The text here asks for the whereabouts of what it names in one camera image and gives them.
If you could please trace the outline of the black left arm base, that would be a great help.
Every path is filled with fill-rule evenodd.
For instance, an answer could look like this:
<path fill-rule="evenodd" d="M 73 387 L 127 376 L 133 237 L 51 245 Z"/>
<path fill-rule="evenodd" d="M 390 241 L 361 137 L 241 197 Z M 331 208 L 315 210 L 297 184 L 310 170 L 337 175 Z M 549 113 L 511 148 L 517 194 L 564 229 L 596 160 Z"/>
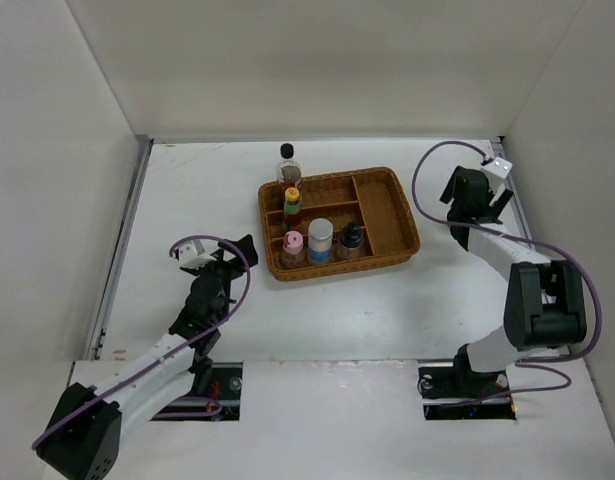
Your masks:
<path fill-rule="evenodd" d="M 176 399 L 154 421 L 238 421 L 243 389 L 242 363 L 217 363 L 196 376 L 189 393 Z"/>

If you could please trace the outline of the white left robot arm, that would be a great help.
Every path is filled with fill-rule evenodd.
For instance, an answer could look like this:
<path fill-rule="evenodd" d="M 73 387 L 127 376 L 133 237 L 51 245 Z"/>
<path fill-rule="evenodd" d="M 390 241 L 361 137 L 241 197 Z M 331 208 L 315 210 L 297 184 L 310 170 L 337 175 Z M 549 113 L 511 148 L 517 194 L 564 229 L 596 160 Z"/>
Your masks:
<path fill-rule="evenodd" d="M 509 234 L 496 223 L 478 224 L 438 219 L 420 208 L 436 223 L 451 227 L 452 237 L 466 251 L 485 260 L 509 281 L 511 266 L 520 261 L 520 250 L 510 243 L 526 240 Z M 201 240 L 218 243 L 211 255 L 201 252 Z M 69 386 L 62 394 L 50 422 L 32 444 L 48 465 L 67 479 L 101 479 L 114 464 L 121 440 L 132 428 L 153 418 L 178 418 L 173 413 L 159 414 L 171 401 L 185 394 L 201 398 L 211 387 L 208 352 L 218 340 L 219 327 L 241 307 L 251 285 L 251 268 L 258 263 L 253 237 L 237 242 L 215 236 L 185 237 L 170 249 L 179 263 L 183 247 L 191 246 L 195 255 L 188 273 L 196 275 L 191 293 L 179 318 L 161 339 L 143 356 L 122 369 L 114 378 L 86 387 Z M 234 301 L 231 282 L 245 275 L 241 297 Z M 518 352 L 509 340 L 508 327 L 499 327 L 483 339 L 462 346 L 454 359 L 453 371 L 464 392 L 467 386 L 483 383 L 518 360 Z"/>

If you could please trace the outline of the tall black-capped sauce bottle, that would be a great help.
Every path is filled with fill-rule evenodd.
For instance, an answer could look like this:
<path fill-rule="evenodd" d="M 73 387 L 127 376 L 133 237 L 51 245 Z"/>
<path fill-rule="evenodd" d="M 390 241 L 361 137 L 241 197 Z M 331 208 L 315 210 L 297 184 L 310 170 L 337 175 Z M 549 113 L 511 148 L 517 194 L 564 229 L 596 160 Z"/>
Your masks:
<path fill-rule="evenodd" d="M 300 188 L 302 171 L 299 163 L 294 158 L 294 146 L 284 143 L 280 146 L 281 160 L 276 166 L 277 182 L 281 193 L 290 187 Z"/>

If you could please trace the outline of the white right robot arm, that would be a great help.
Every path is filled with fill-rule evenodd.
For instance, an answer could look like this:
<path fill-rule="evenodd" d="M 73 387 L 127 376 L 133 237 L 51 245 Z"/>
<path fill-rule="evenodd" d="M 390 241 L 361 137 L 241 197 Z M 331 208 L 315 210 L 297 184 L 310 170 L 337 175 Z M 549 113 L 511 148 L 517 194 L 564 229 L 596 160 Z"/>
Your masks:
<path fill-rule="evenodd" d="M 451 384 L 466 396 L 486 385 L 487 374 L 543 349 L 578 344 L 587 334 L 580 273 L 567 260 L 511 239 L 499 220 L 511 196 L 506 189 L 495 198 L 483 171 L 457 167 L 440 197 L 450 206 L 451 236 L 507 282 L 502 325 L 454 356 Z"/>

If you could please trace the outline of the white blue-band salt canister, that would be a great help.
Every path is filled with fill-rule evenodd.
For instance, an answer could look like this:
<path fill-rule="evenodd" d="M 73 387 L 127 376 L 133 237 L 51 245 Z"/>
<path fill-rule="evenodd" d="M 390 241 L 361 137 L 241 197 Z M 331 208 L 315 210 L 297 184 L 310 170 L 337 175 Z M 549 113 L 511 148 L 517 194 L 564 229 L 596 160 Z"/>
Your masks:
<path fill-rule="evenodd" d="M 322 265 L 331 260 L 333 232 L 333 224 L 326 218 L 316 218 L 310 222 L 307 250 L 310 265 Z"/>

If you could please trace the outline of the pink-capped spice jar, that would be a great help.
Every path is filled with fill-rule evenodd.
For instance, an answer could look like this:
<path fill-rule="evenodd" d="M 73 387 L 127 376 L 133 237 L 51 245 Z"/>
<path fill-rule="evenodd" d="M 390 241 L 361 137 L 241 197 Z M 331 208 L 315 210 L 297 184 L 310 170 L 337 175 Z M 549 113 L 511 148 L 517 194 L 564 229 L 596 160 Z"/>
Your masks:
<path fill-rule="evenodd" d="M 295 230 L 288 231 L 283 237 L 280 261 L 285 269 L 299 268 L 304 261 L 303 236 Z"/>

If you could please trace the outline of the yellow-capped red sauce bottle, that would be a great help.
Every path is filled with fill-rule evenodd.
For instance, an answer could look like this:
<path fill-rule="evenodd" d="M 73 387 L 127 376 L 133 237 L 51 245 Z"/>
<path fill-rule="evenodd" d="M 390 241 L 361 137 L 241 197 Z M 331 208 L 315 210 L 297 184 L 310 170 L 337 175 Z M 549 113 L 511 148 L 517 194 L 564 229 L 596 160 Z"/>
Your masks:
<path fill-rule="evenodd" d="M 289 187 L 284 192 L 283 227 L 286 232 L 299 231 L 302 223 L 302 195 L 298 188 Z"/>

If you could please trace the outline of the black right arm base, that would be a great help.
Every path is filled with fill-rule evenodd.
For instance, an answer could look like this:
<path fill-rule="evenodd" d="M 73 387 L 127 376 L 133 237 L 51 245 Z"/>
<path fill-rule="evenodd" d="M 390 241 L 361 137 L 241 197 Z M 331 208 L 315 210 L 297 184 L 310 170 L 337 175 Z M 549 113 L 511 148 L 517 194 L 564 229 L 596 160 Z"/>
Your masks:
<path fill-rule="evenodd" d="M 516 419 L 510 396 L 491 399 L 510 391 L 505 370 L 467 380 L 459 380 L 449 365 L 423 365 L 418 373 L 417 388 L 428 421 Z"/>

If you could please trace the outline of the small black-capped dark bottle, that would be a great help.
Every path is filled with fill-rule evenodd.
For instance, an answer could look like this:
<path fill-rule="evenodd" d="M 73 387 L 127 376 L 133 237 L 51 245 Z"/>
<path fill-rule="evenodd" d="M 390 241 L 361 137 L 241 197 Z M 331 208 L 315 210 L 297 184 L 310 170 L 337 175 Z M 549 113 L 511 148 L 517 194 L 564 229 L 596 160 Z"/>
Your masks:
<path fill-rule="evenodd" d="M 340 232 L 336 245 L 336 257 L 340 261 L 353 260 L 361 256 L 364 233 L 360 225 L 349 222 Z"/>

